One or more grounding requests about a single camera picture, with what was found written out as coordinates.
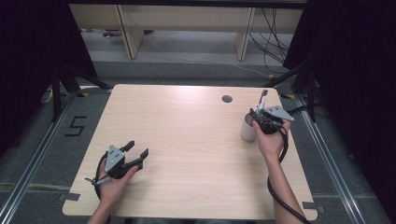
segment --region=black backdrop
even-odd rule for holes
[[[389,218],[396,223],[396,6],[394,1],[344,1],[334,39],[314,67],[328,110]],[[285,66],[306,55],[325,18],[306,10]]]
[[[1,1],[0,33],[1,157],[40,105],[59,62],[71,63],[90,76],[96,72],[62,1]]]

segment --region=metal track on floor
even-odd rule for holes
[[[297,106],[305,105],[304,97],[301,94],[296,94]],[[309,118],[307,112],[303,112],[304,121],[308,127],[309,132],[311,132],[312,137],[317,145],[320,156],[322,157],[324,164],[326,166],[327,171],[329,172],[330,177],[332,178],[332,182],[340,195],[341,201],[344,204],[347,214],[351,219],[352,223],[361,224],[367,223],[361,213],[361,210],[356,202],[355,198],[352,195],[349,187],[347,186],[346,181],[342,177],[340,170],[335,164],[334,159],[332,158],[332,154],[330,150],[327,148],[327,145],[320,134],[318,126],[316,123],[312,122],[311,118]]]
[[[25,171],[23,172],[20,180],[15,185],[14,189],[9,194],[6,202],[3,204],[0,212],[0,220],[2,224],[9,223],[14,216],[18,206],[21,203],[21,200],[29,188],[30,183],[35,177],[35,173],[40,167],[41,162],[44,160],[44,157],[47,154],[47,151],[52,143],[56,133],[59,130],[59,127],[64,120],[64,115],[67,112],[67,109],[76,99],[77,93],[69,93],[64,101],[64,108],[62,109],[59,117],[51,123],[49,129],[46,132],[43,140],[35,151],[35,155],[33,155],[32,159],[30,159]]]

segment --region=paper cup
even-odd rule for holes
[[[242,122],[241,137],[248,142],[256,140],[256,131],[254,131],[253,126],[251,126],[251,121],[252,117],[247,113]]]

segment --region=light wood desk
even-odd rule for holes
[[[97,162],[110,145],[135,145],[134,160],[147,147],[144,169],[131,180],[114,211],[117,217],[274,219],[266,187],[268,172],[257,141],[240,135],[242,120],[260,99],[260,88],[118,85],[99,121],[64,213],[90,216],[99,200],[85,177],[94,177]],[[222,97],[233,100],[224,103]],[[269,89],[267,106],[280,105]],[[290,133],[282,162],[300,203],[312,203],[304,171]],[[305,209],[308,219],[317,211]]]

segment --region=human hand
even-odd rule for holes
[[[106,159],[102,161],[100,166],[99,179],[103,178],[107,173],[105,172]],[[125,187],[128,181],[134,176],[137,171],[137,166],[130,169],[123,178],[114,179],[111,178],[107,182],[99,186],[101,203],[106,203],[107,205],[114,206],[119,199],[122,197]]]
[[[278,160],[279,154],[283,148],[283,138],[279,132],[272,134],[265,134],[262,132],[259,124],[256,120],[252,121],[252,125],[257,134],[257,140],[259,141],[259,150],[264,156],[264,158],[268,161]],[[288,120],[283,119],[283,125],[280,129],[282,133],[287,133],[290,128],[290,122]]]

